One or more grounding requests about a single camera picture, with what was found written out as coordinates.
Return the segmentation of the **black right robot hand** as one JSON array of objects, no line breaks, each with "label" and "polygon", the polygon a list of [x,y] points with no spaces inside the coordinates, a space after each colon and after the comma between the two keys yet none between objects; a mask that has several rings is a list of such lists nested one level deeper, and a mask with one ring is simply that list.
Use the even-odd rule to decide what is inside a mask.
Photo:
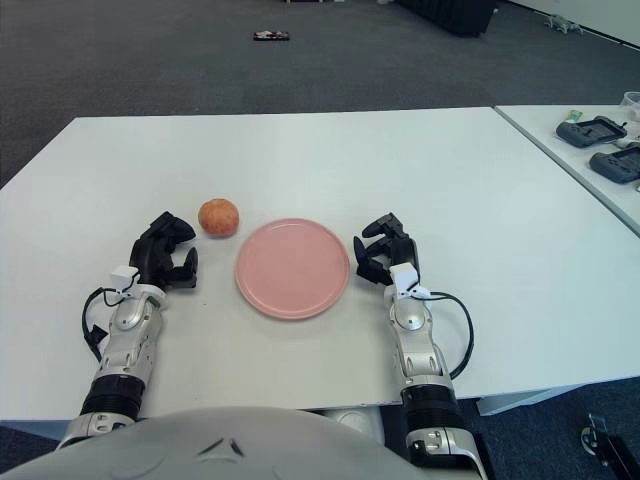
[{"label": "black right robot hand", "polygon": [[404,232],[401,221],[390,212],[367,225],[362,236],[376,240],[365,246],[358,236],[353,238],[356,274],[383,285],[388,305],[409,298],[420,283],[420,264],[416,242]]}]

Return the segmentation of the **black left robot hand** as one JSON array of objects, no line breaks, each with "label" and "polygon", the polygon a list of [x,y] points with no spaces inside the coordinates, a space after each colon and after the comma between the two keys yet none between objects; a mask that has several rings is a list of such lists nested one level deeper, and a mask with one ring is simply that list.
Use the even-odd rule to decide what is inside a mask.
[{"label": "black left robot hand", "polygon": [[194,288],[197,283],[198,253],[191,247],[182,265],[173,263],[179,244],[195,238],[194,229],[184,220],[164,212],[134,242],[129,264],[112,272],[115,291],[132,292],[136,285],[169,289]]}]

